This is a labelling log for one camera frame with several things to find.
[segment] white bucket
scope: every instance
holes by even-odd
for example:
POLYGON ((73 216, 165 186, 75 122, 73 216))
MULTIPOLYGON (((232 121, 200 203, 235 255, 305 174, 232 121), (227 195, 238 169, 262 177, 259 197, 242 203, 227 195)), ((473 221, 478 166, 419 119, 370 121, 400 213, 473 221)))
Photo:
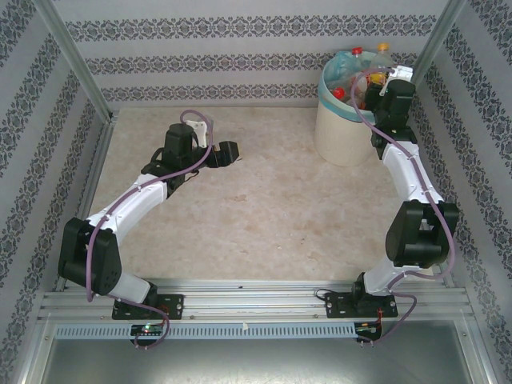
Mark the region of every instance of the white bucket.
POLYGON ((362 122, 342 118, 318 103, 314 147, 318 154, 336 166, 358 166, 375 152, 371 129, 362 122))
MULTIPOLYGON (((370 63, 375 56, 363 52, 361 59, 370 63)), ((314 130, 314 146, 325 160, 336 166, 357 166, 364 163, 374 152, 370 143, 371 129, 361 122, 355 109, 337 100, 327 89, 324 77, 339 68, 336 57, 329 60, 322 71, 318 84, 318 112, 314 130)), ((363 116, 374 123, 374 115, 368 110, 363 116)))

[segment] striped wallpaper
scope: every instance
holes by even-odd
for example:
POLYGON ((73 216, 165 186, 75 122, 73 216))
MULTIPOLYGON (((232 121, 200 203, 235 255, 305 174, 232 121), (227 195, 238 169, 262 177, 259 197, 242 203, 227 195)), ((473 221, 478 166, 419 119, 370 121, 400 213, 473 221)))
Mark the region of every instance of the striped wallpaper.
POLYGON ((0 383, 14 375, 103 127, 30 0, 0 0, 0 383))
POLYGON ((412 63, 446 0, 56 0, 110 107, 313 106, 339 50, 412 63))
POLYGON ((411 125, 432 180, 461 210, 455 281, 499 382, 512 382, 512 0, 471 0, 418 88, 411 125))

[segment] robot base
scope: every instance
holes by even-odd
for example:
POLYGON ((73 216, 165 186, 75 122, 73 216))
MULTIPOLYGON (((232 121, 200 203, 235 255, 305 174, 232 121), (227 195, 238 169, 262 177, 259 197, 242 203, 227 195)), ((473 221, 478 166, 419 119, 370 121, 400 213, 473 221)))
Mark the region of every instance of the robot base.
MULTIPOLYGON (((169 320, 181 320, 183 314, 182 294, 159 294, 156 305, 152 305, 159 310, 163 310, 169 316, 169 320)), ((131 306, 124 302, 114 303, 112 310, 113 320, 162 320, 162 316, 152 310, 143 310, 137 306, 131 306)))
POLYGON ((327 318, 376 318, 382 310, 383 318, 398 316, 393 295, 372 296, 364 294, 356 300, 351 292, 334 292, 325 295, 327 318))

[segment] plastic bottle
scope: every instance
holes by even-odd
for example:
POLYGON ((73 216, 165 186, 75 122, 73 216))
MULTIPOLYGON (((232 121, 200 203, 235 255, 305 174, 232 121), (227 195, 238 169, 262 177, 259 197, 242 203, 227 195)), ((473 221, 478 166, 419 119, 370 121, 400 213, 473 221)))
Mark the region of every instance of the plastic bottle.
MULTIPOLYGON (((354 100, 355 100, 355 103, 356 103, 356 105, 358 106, 358 108, 359 108, 360 110, 362 110, 362 109, 363 109, 363 105, 362 105, 362 103, 361 103, 361 99, 360 99, 360 98, 358 98, 358 97, 356 96, 356 97, 354 98, 354 100)), ((354 106, 352 105, 352 99, 351 99, 351 98, 349 98, 349 99, 345 102, 345 104, 347 104, 348 106, 351 106, 352 108, 354 108, 354 106)))
MULTIPOLYGON (((387 42, 381 42, 377 45, 378 53, 371 61, 370 68, 387 68, 394 66, 394 61, 389 54, 390 45, 387 42)), ((370 81, 384 85, 386 83, 386 72, 379 72, 370 75, 370 81)))
POLYGON ((339 100, 340 102, 346 102, 346 100, 350 97, 347 92, 345 92, 345 90, 343 88, 341 88, 340 86, 333 89, 331 91, 331 93, 333 94, 333 96, 336 97, 337 100, 339 100))
MULTIPOLYGON (((352 85, 354 84, 356 77, 360 75, 360 73, 363 69, 362 60, 360 57, 361 54, 362 54, 362 48, 360 46, 356 46, 355 48, 352 49, 352 55, 358 62, 358 64, 357 64, 358 70, 352 76, 350 76, 350 80, 348 81, 348 84, 346 85, 346 88, 348 88, 349 90, 351 89, 352 85)), ((355 88, 355 94, 356 94, 357 99, 362 99, 364 97, 366 88, 367 88, 366 77, 360 78, 358 81, 358 84, 356 85, 356 88, 355 88)))
POLYGON ((352 48, 352 56, 354 56, 358 60, 358 72, 362 70, 362 60, 361 60, 362 48, 360 46, 356 46, 352 48))

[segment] marble floor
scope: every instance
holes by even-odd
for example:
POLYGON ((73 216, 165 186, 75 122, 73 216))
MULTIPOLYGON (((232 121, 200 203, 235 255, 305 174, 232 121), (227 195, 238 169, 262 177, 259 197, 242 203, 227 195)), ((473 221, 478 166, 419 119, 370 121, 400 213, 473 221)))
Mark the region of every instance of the marble floor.
MULTIPOLYGON (((124 108, 92 212, 119 196, 163 146, 183 108, 124 108)), ((401 202, 372 155, 352 168, 313 144, 316 108, 201 108, 214 141, 241 158, 201 169, 126 236, 123 268, 143 278, 353 280, 384 255, 401 202)))

